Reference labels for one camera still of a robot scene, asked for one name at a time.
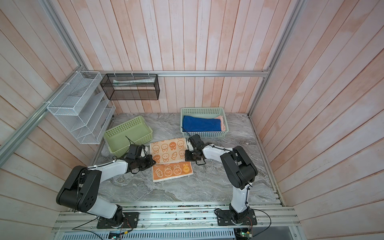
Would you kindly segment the orange patterned towel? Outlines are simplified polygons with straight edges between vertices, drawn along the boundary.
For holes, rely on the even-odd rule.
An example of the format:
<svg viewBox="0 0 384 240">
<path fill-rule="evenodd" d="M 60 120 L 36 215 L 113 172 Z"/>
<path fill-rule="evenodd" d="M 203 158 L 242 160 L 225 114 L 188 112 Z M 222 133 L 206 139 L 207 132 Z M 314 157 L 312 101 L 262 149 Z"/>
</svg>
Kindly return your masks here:
<svg viewBox="0 0 384 240">
<path fill-rule="evenodd" d="M 153 166 L 153 182 L 178 179 L 194 174 L 192 164 L 186 161 L 185 138 L 150 143 L 150 151 L 156 164 Z"/>
</svg>

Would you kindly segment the blue towel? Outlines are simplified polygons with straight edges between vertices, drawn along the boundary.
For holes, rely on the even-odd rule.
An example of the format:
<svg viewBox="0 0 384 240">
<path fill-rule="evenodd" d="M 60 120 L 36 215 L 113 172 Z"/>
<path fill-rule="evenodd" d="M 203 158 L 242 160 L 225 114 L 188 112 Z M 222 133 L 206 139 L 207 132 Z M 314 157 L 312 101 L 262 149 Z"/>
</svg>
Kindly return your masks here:
<svg viewBox="0 0 384 240">
<path fill-rule="evenodd" d="M 221 132 L 221 120 L 184 116 L 182 130 L 187 132 Z"/>
</svg>

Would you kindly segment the pink towel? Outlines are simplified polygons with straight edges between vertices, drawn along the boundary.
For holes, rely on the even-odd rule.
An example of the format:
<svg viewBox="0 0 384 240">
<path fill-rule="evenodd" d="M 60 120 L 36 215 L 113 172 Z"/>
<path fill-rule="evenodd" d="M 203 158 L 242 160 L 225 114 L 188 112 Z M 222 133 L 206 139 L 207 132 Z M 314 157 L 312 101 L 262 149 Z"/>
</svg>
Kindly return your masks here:
<svg viewBox="0 0 384 240">
<path fill-rule="evenodd" d="M 221 131 L 222 131 L 222 132 L 225 132 L 225 131 L 226 131 L 226 125 L 225 125 L 224 117 L 223 117 L 223 116 L 218 116 L 218 117 L 216 117 L 216 119 L 217 119 L 217 120 L 220 120 Z"/>
</svg>

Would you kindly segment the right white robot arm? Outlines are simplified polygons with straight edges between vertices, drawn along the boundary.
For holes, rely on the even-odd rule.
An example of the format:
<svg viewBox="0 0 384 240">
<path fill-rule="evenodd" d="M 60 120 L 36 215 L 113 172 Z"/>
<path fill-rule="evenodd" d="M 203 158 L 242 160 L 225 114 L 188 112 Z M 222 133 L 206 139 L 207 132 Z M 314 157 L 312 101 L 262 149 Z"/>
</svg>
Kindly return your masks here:
<svg viewBox="0 0 384 240">
<path fill-rule="evenodd" d="M 224 148 L 213 144 L 193 145 L 187 142 L 185 158 L 188 162 L 208 159 L 222 163 L 233 186 L 231 210 L 236 214 L 248 210 L 249 190 L 258 175 L 258 170 L 243 147 Z"/>
</svg>

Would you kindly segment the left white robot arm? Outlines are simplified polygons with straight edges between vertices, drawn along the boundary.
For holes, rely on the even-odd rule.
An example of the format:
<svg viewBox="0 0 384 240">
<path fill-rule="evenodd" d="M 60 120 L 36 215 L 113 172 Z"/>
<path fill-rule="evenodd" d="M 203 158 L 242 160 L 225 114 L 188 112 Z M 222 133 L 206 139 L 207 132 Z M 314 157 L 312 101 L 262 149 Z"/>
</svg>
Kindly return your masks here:
<svg viewBox="0 0 384 240">
<path fill-rule="evenodd" d="M 105 219 L 121 218 L 118 205 L 98 196 L 100 184 L 116 176 L 136 174 L 155 164 L 152 155 L 147 155 L 135 160 L 113 160 L 98 166 L 76 166 L 60 189 L 56 202 L 58 205 Z"/>
</svg>

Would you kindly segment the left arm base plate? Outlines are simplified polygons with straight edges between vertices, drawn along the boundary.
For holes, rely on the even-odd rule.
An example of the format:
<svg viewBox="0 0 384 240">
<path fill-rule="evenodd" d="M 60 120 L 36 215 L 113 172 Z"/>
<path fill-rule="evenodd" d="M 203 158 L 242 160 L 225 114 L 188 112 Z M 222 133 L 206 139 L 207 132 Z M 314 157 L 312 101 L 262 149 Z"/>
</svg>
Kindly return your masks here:
<svg viewBox="0 0 384 240">
<path fill-rule="evenodd" d="M 138 225 L 139 215 L 139 212 L 119 212 L 116 217 L 112 217 L 111 219 L 100 217 L 97 223 L 97 229 L 135 229 Z"/>
</svg>

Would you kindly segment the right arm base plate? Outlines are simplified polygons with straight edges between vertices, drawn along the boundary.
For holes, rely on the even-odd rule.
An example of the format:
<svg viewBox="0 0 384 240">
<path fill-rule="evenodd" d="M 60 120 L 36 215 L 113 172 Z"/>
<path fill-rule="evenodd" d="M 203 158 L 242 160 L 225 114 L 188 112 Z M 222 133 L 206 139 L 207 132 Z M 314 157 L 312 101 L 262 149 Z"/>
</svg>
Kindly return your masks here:
<svg viewBox="0 0 384 240">
<path fill-rule="evenodd" d="M 242 213 L 235 210 L 215 209 L 214 213 L 217 217 L 219 226 L 251 226 L 257 225 L 257 219 L 254 210 L 247 209 Z"/>
</svg>

